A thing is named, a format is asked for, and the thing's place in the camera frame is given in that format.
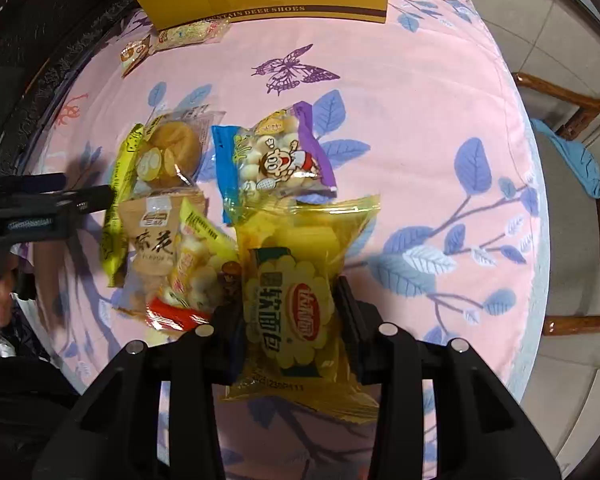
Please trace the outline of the person's left hand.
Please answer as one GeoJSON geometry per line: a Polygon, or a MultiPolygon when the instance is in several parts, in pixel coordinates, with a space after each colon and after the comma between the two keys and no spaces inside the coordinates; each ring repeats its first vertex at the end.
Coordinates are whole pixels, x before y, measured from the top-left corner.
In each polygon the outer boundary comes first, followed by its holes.
{"type": "Polygon", "coordinates": [[[15,291],[17,279],[15,272],[18,268],[18,258],[10,255],[7,259],[6,271],[0,277],[0,328],[7,326],[12,319],[12,293],[15,291]]]}

